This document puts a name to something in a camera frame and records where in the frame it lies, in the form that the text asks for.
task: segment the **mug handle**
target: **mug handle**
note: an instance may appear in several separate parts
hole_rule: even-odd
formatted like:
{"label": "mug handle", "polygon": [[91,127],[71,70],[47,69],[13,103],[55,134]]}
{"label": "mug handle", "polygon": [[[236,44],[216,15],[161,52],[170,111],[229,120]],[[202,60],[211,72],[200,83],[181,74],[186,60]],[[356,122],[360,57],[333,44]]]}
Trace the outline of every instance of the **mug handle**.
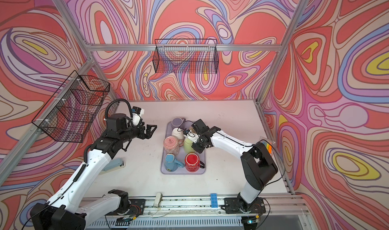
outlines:
{"label": "mug handle", "polygon": [[185,164],[182,162],[178,161],[177,159],[174,159],[174,161],[178,164],[179,167],[185,167]]}

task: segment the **psychedelic wallpaper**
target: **psychedelic wallpaper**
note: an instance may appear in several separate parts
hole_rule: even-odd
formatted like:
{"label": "psychedelic wallpaper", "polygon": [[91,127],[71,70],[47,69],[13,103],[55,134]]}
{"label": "psychedelic wallpaper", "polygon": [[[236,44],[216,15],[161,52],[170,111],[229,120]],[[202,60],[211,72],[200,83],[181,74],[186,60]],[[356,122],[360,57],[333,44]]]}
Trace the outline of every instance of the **psychedelic wallpaper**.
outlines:
{"label": "psychedelic wallpaper", "polygon": [[389,0],[311,0],[261,100],[319,229],[389,228]]}
{"label": "psychedelic wallpaper", "polygon": [[255,99],[275,52],[233,51],[217,74],[155,73],[153,52],[98,51],[116,96],[129,100]]}
{"label": "psychedelic wallpaper", "polygon": [[[0,10],[1,163],[85,56],[51,0],[0,0]],[[55,142],[45,134],[38,138],[0,187],[0,229],[21,229],[32,206],[70,177],[85,145],[105,127],[102,116],[100,111],[83,144]]]}
{"label": "psychedelic wallpaper", "polygon": [[[298,0],[65,0],[89,43],[279,44]],[[217,75],[155,74],[153,52],[95,52],[118,97],[255,99],[275,52],[219,52]]]}
{"label": "psychedelic wallpaper", "polygon": [[298,0],[65,0],[89,43],[208,38],[280,43]]}

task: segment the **blue mug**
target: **blue mug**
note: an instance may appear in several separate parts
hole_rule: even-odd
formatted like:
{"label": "blue mug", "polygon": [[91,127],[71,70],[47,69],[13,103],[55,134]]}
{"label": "blue mug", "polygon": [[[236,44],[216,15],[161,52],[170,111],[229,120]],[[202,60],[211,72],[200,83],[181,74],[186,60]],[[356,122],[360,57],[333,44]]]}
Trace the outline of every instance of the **blue mug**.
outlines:
{"label": "blue mug", "polygon": [[168,170],[169,172],[176,171],[178,167],[185,167],[185,165],[182,162],[175,159],[175,156],[173,154],[166,155],[163,164],[165,165],[165,169]]}

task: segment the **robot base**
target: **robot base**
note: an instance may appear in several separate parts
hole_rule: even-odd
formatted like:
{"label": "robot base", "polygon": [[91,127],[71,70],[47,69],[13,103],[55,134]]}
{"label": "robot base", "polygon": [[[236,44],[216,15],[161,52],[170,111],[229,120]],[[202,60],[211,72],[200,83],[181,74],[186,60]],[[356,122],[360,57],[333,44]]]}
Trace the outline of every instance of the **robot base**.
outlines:
{"label": "robot base", "polygon": [[[137,216],[143,215],[146,200],[145,199],[131,199],[131,198],[129,198],[128,200],[129,200],[131,205],[138,206],[138,207],[130,207],[129,211],[126,213],[126,215],[135,215],[135,214]],[[110,212],[107,214],[107,216],[117,216],[117,215],[119,215],[119,214],[115,213],[115,212]]]}
{"label": "robot base", "polygon": [[265,204],[263,203],[263,198],[257,197],[251,204],[250,207],[241,211],[241,203],[239,203],[238,198],[224,198],[224,205],[227,214],[236,214],[236,213],[257,213],[259,216],[266,213]]}

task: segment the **red mug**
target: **red mug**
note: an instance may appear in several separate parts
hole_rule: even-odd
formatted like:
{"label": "red mug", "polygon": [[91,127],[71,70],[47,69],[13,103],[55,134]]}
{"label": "red mug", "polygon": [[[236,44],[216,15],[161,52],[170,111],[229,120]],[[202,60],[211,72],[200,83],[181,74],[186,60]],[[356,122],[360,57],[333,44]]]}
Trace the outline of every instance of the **red mug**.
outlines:
{"label": "red mug", "polygon": [[189,172],[196,172],[199,168],[205,168],[205,165],[195,153],[189,153],[185,157],[185,168]]}

